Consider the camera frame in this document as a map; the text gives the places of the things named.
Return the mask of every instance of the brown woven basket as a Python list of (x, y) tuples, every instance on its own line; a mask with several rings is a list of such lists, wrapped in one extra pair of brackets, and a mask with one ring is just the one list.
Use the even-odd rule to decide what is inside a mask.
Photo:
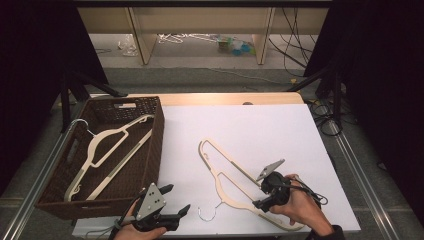
[[(88, 169), (80, 182), (80, 191), (73, 196), (71, 202), (65, 202), (65, 192), (85, 163), (88, 145), (93, 139), (87, 131), (87, 125), (84, 122), (76, 122), (71, 127), (56, 160), (55, 170), (36, 207), (62, 219), (121, 215), (130, 200), (143, 187), (147, 188), (152, 182), (157, 183), (165, 123), (160, 99), (158, 97), (89, 99), (78, 117), (87, 121), (89, 130), (97, 134), (108, 129), (118, 129), (144, 114), (154, 114), (155, 117), (128, 128), (128, 137), (100, 167)], [(95, 200), (87, 201), (90, 193), (150, 129), (153, 130), (149, 140)], [(96, 148), (93, 163), (104, 156), (123, 136), (123, 133), (118, 133), (102, 140)]]

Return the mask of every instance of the cream hanger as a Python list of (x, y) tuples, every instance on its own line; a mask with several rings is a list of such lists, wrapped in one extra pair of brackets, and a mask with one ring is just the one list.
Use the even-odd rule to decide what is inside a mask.
[[(72, 201), (72, 196), (77, 194), (80, 191), (81, 185), (79, 184), (84, 177), (85, 173), (87, 172), (89, 167), (98, 168), (100, 165), (103, 164), (103, 162), (113, 153), (113, 151), (116, 150), (116, 148), (122, 144), (122, 142), (128, 137), (129, 133), (127, 129), (137, 123), (143, 123), (146, 122), (148, 118), (154, 118), (154, 115), (152, 114), (144, 114), (140, 116), (139, 118), (133, 120), (132, 122), (125, 124), (121, 128), (118, 129), (109, 129), (105, 130), (97, 135), (93, 134), (88, 130), (88, 123), (83, 120), (87, 124), (87, 131), (89, 131), (93, 135), (93, 139), (91, 140), (90, 144), (88, 145), (87, 149), (87, 159), (85, 160), (85, 163), (82, 165), (81, 169), (79, 170), (78, 174), (75, 176), (72, 183), (69, 185), (68, 189), (65, 192), (64, 200), (65, 202)], [(76, 119), (72, 121), (71, 127), (75, 124), (75, 122), (81, 121), (81, 119)], [(93, 163), (94, 154), (96, 152), (96, 148), (99, 145), (99, 143), (105, 139), (108, 136), (111, 136), (116, 133), (124, 133), (124, 136), (119, 139), (119, 141), (102, 157), (97, 163)]]
[[(249, 199), (254, 201), (253, 197), (251, 197), (240, 185), (237, 184), (237, 182), (235, 182), (231, 177), (229, 177), (228, 174), (226, 174), (223, 171), (218, 172), (212, 167), (212, 165), (209, 162), (208, 155), (203, 151), (203, 146), (204, 146), (205, 143), (209, 143), (212, 147), (214, 147), (225, 159), (227, 159), (232, 165), (234, 165), (240, 172), (242, 172), (256, 186), (259, 187), (260, 185), (259, 185), (258, 182), (255, 181), (255, 179), (253, 177), (251, 177), (245, 170), (243, 170), (233, 159), (231, 159), (231, 157), (226, 152), (224, 152), (224, 150), (222, 150), (216, 143), (214, 143), (211, 139), (204, 139), (199, 144), (199, 148), (198, 148), (199, 154), (200, 154), (200, 157), (202, 158), (203, 162), (206, 164), (209, 171), (212, 173), (213, 177), (215, 178), (215, 187), (216, 187), (216, 191), (218, 193), (218, 196), (221, 198), (221, 203), (226, 203), (227, 205), (229, 205), (233, 208), (249, 210), (250, 212), (258, 215), (259, 217), (267, 220), (268, 222), (270, 222), (270, 223), (274, 224), (275, 226), (277, 226), (277, 227), (279, 227), (283, 230), (286, 230), (286, 231), (296, 231), (296, 230), (299, 230), (299, 229), (304, 227), (303, 224), (299, 224), (299, 223), (295, 223), (293, 226), (290, 226), (290, 225), (284, 223), (282, 220), (280, 220), (278, 218), (275, 218), (275, 217), (272, 217), (271, 215), (265, 214), (263, 211), (255, 208), (253, 206), (253, 204), (237, 202), (237, 201), (231, 199), (230, 197), (228, 197), (228, 195), (222, 189), (221, 181), (219, 180), (219, 175), (221, 175), (221, 174), (223, 176), (225, 176), (227, 179), (229, 179)], [(201, 217), (200, 214), (201, 214), (201, 211), (200, 211), (200, 208), (199, 208), (199, 217), (205, 221), (205, 219), (203, 217)]]
[(188, 37), (197, 38), (197, 39), (205, 40), (209, 42), (216, 42), (216, 40), (210, 39), (209, 36), (210, 34), (198, 34), (198, 33), (188, 34)]
[(158, 34), (159, 41), (158, 43), (165, 43), (165, 41), (172, 42), (172, 43), (183, 43), (184, 41), (181, 38), (185, 38), (186, 35), (172, 35), (172, 34)]
[(105, 189), (105, 187), (112, 181), (112, 179), (118, 174), (118, 172), (125, 166), (125, 164), (132, 158), (132, 156), (140, 149), (143, 144), (150, 138), (152, 135), (152, 130), (150, 130), (144, 137), (135, 145), (131, 151), (116, 165), (116, 167), (109, 173), (109, 175), (103, 179), (99, 186), (88, 196), (87, 200), (94, 200), (96, 197)]

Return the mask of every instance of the gray floor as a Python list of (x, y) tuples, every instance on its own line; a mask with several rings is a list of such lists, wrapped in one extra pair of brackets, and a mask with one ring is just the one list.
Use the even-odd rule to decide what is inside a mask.
[[(251, 41), (249, 36), (236, 36), (238, 39)], [(281, 49), (285, 49), (280, 36), (272, 36)], [(313, 49), (309, 36), (302, 36), (302, 45)], [(291, 86), (291, 80), (303, 78), (291, 75), (302, 74), (302, 67), (284, 58), (274, 47), (270, 46), (265, 65), (257, 65), (255, 56), (245, 53), (234, 56), (229, 52), (218, 51), (217, 45), (204, 40), (184, 38), (182, 44), (165, 42), (157, 44), (151, 62), (140, 66), (137, 57), (123, 57), (117, 49), (118, 42), (125, 36), (93, 35), (97, 49), (106, 49), (99, 58), (110, 81), (110, 86), (127, 93), (165, 93), (165, 92), (273, 92), (285, 91)], [(303, 61), (300, 51), (288, 48), (288, 53), (295, 59)], [(304, 99), (315, 99), (316, 82), (301, 90)], [(344, 112), (349, 112), (346, 102)], [(382, 202), (385, 212), (393, 223), (398, 239), (424, 239), (424, 229), (414, 213), (396, 188), (390, 175), (377, 167), (378, 156), (368, 142), (361, 127), (355, 124), (354, 115), (343, 117), (343, 134), (355, 157), (364, 170), (372, 189)], [(34, 144), (32, 154), (22, 163), (6, 192), (0, 198), (0, 233), (3, 236), (8, 224), (22, 204), (43, 164), (59, 137), (61, 129), (61, 110), (55, 104), (51, 116), (44, 126), (39, 140)], [(348, 233), (348, 239), (384, 239), (372, 208), (367, 204), (363, 191), (349, 167), (346, 153), (342, 151), (338, 140), (322, 134), (324, 145), (335, 161), (340, 182), (348, 200), (358, 218), (362, 230)], [(71, 235), (72, 222), (60, 220), (38, 209), (32, 210), (20, 239), (76, 239)], [(291, 235), (281, 239), (303, 239), (304, 235)]]

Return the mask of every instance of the tripod leg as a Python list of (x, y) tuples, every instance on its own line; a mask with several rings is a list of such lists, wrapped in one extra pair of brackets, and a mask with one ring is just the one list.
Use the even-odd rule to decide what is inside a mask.
[(66, 74), (62, 77), (62, 87), (60, 92), (60, 99), (62, 103), (62, 130), (60, 132), (64, 133), (66, 128), (71, 123), (71, 107), (69, 105), (69, 82), (68, 76)]
[(110, 94), (111, 96), (114, 96), (114, 97), (126, 97), (126, 96), (128, 96), (128, 94), (120, 93), (120, 92), (110, 88), (107, 85), (104, 85), (102, 83), (94, 81), (92, 78), (86, 76), (85, 74), (78, 73), (78, 72), (72, 72), (72, 74), (75, 77), (77, 77), (78, 80), (82, 80), (83, 82), (91, 84), (91, 85), (95, 86), (96, 88), (102, 90), (103, 92)]
[(300, 89), (302, 89), (302, 88), (308, 86), (309, 84), (315, 82), (316, 80), (322, 78), (324, 75), (327, 75), (328, 70), (329, 70), (328, 67), (321, 69), (320, 71), (312, 74), (311, 76), (309, 76), (308, 78), (306, 78), (305, 80), (300, 82), (299, 84), (288, 89), (287, 92), (297, 92), (297, 91), (299, 91)]
[(336, 73), (335, 79), (334, 79), (334, 86), (333, 86), (333, 119), (334, 121), (340, 126), (340, 120), (341, 120), (341, 101), (342, 101), (342, 83), (340, 79), (340, 74)]

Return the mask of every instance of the hand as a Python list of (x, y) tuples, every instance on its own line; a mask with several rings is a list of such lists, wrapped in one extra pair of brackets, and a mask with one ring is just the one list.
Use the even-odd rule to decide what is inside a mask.
[[(131, 216), (134, 212), (134, 208), (137, 202), (135, 202), (127, 213), (127, 217)], [(166, 228), (156, 228), (149, 232), (140, 232), (132, 224), (128, 224), (122, 227), (121, 230), (116, 234), (114, 240), (153, 240), (166, 233)]]
[[(295, 180), (295, 174), (285, 177)], [(300, 186), (297, 181), (292, 185)], [(290, 199), (285, 205), (275, 205), (269, 209), (275, 214), (283, 214), (290, 218), (290, 225), (299, 222), (312, 228), (319, 236), (326, 236), (334, 232), (324, 213), (307, 193), (294, 188), (290, 189)]]

